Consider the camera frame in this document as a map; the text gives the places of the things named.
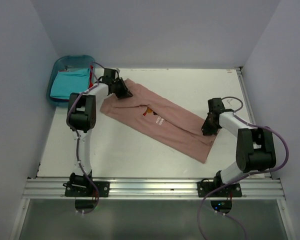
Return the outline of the pink t shirt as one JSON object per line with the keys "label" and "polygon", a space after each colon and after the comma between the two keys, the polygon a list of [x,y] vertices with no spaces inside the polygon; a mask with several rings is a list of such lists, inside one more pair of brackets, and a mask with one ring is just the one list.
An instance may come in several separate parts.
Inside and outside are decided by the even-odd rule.
{"label": "pink t shirt", "polygon": [[202,117],[130,79],[125,84],[132,96],[107,97],[101,113],[201,163],[207,161],[216,137],[203,135]]}

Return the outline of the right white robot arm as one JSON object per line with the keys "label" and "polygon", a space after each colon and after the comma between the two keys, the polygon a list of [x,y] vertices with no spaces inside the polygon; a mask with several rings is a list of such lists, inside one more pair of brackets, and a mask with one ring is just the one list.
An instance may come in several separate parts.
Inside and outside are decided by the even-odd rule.
{"label": "right white robot arm", "polygon": [[233,109],[224,106],[222,98],[209,99],[207,104],[207,118],[201,127],[203,135],[216,136],[219,130],[226,129],[236,137],[234,163],[218,171],[213,178],[213,192],[222,197],[231,190],[230,184],[237,178],[275,167],[274,140],[271,131],[239,120]]}

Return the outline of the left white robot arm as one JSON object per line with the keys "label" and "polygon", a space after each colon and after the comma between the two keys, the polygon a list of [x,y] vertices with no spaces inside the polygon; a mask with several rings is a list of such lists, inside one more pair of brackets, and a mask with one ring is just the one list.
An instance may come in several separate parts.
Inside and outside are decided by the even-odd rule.
{"label": "left white robot arm", "polygon": [[118,69],[104,68],[103,76],[96,78],[96,82],[83,92],[71,93],[68,101],[66,124],[74,136],[75,162],[65,187],[85,197],[97,189],[92,178],[90,141],[97,122],[97,100],[108,96],[119,100],[133,96]]}

